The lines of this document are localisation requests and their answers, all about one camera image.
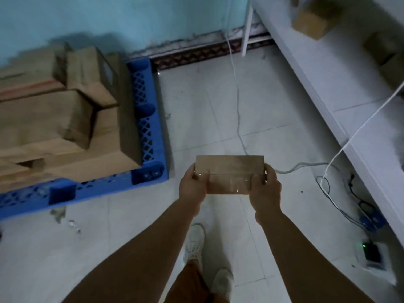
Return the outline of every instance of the brown pants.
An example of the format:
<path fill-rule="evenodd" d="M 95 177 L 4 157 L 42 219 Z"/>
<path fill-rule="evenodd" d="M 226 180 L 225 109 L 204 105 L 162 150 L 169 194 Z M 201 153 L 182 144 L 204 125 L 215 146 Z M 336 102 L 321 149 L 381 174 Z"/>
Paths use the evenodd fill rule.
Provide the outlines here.
<path fill-rule="evenodd" d="M 189 261 L 177 276 L 164 303 L 228 303 L 224 298 L 210 293 L 198 265 Z"/>

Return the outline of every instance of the person's left hand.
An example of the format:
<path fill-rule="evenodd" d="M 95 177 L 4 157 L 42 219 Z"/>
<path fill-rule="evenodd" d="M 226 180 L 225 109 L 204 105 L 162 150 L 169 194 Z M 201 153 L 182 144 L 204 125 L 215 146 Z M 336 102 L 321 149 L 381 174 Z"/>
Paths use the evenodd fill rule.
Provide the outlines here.
<path fill-rule="evenodd" d="M 209 180 L 209 173 L 202 174 L 198 179 L 194 178 L 195 163 L 193 163 L 185 172 L 184 177 L 179 184 L 179 199 L 196 205 L 199 213 L 200 204 L 206 197 L 206 183 Z"/>

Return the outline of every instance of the power cord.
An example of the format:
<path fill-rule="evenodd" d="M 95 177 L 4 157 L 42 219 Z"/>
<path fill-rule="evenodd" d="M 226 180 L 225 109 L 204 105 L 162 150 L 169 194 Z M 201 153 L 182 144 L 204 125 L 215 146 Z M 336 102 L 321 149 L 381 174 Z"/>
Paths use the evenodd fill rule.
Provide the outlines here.
<path fill-rule="evenodd" d="M 239 87 L 239 83 L 237 80 L 237 76 L 235 73 L 235 65 L 233 62 L 233 54 L 231 52 L 231 46 L 230 46 L 230 42 L 229 39 L 227 37 L 227 34 L 224 34 L 227 45 L 229 47 L 229 52 L 230 52 L 230 60 L 231 60 L 231 66 L 233 68 L 233 76 L 234 76 L 234 80 L 237 86 L 237 101 L 236 101 L 236 110 L 237 110 L 237 136 L 238 139 L 240 140 L 241 146 L 243 148 L 243 151 L 245 153 L 245 155 L 249 155 L 247 153 L 246 147 L 244 145 L 244 142 L 240 136 L 240 111 L 239 111 L 239 101 L 240 101 L 240 87 Z M 288 170 L 288 171 L 280 171 L 280 170 L 275 170 L 275 172 L 277 174 L 289 174 L 292 172 L 295 172 L 296 170 L 303 168 L 303 167 L 313 167 L 313 166 L 321 166 L 321 165 L 327 165 L 326 170 L 324 172 L 323 176 L 318 176 L 316 177 L 316 183 L 317 185 L 320 187 L 321 191 L 323 192 L 323 194 L 326 196 L 327 199 L 329 199 L 331 201 L 331 203 L 333 204 L 333 206 L 351 223 L 355 224 L 356 226 L 362 228 L 363 230 L 366 231 L 366 225 L 363 224 L 362 222 L 359 222 L 357 220 L 355 220 L 354 218 L 352 218 L 351 216 L 349 216 L 348 214 L 346 214 L 346 212 L 344 212 L 342 209 L 340 209 L 337 204 L 334 202 L 334 200 L 331 198 L 330 196 L 330 191 L 331 191 L 331 187 L 330 187 L 330 183 L 326 178 L 327 175 L 327 171 L 328 169 L 332 166 L 334 168 L 336 168 L 338 171 L 339 169 L 333 165 L 332 163 L 334 162 L 334 160 L 338 157 L 338 155 L 340 155 L 342 153 L 343 150 L 345 150 L 345 148 L 349 145 L 349 143 L 352 141 L 352 139 L 356 136 L 356 134 L 384 107 L 386 106 L 396 95 L 397 93 L 404 87 L 404 81 L 400 84 L 400 86 L 398 86 L 398 88 L 393 92 L 393 94 L 386 100 L 386 102 L 384 102 L 357 130 L 356 132 L 348 139 L 348 141 L 346 142 L 346 144 L 341 148 L 341 150 L 338 151 L 338 153 L 331 159 L 331 161 L 329 163 L 326 162 L 320 162 L 320 163 L 307 163 L 307 162 L 300 162 L 298 164 L 296 164 L 292 169 Z M 354 175 L 351 175 L 351 179 L 348 183 L 348 187 L 350 188 L 350 191 L 352 193 L 352 195 L 354 195 L 358 200 L 360 200 L 361 202 L 365 202 L 364 200 L 360 199 L 359 197 L 357 197 L 355 195 L 355 193 L 352 191 L 352 180 L 353 180 Z M 325 188 L 323 188 L 322 183 L 323 181 L 326 181 L 326 183 L 328 184 L 328 189 L 326 190 Z M 369 219 L 369 221 L 371 222 L 371 224 L 373 224 L 373 226 L 375 227 L 375 224 L 373 223 L 371 217 L 369 217 L 369 215 L 361 208 L 361 206 L 359 204 L 356 204 L 358 206 L 358 208 L 360 209 L 360 211 L 366 216 L 366 218 Z"/>

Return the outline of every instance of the forearm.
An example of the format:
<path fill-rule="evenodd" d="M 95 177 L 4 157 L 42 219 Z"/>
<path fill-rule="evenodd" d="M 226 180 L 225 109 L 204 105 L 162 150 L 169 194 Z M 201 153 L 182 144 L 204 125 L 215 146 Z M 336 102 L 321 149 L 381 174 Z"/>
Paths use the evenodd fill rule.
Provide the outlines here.
<path fill-rule="evenodd" d="M 90 272 L 70 302 L 158 302 L 173 270 L 195 205 L 175 201 L 152 225 Z"/>
<path fill-rule="evenodd" d="M 259 220 L 293 303 L 373 302 L 282 212 L 261 214 Z"/>

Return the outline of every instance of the shelf leg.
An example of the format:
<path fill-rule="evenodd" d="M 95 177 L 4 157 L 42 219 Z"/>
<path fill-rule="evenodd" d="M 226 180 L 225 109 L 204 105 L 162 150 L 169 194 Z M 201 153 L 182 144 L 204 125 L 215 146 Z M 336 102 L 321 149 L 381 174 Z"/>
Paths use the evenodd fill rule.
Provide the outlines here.
<path fill-rule="evenodd" d="M 247 52 L 247 45 L 249 43 L 251 22 L 253 21 L 253 7 L 251 6 L 251 0 L 247 4 L 246 20 L 244 23 L 243 40 L 241 42 L 241 56 L 245 56 Z"/>

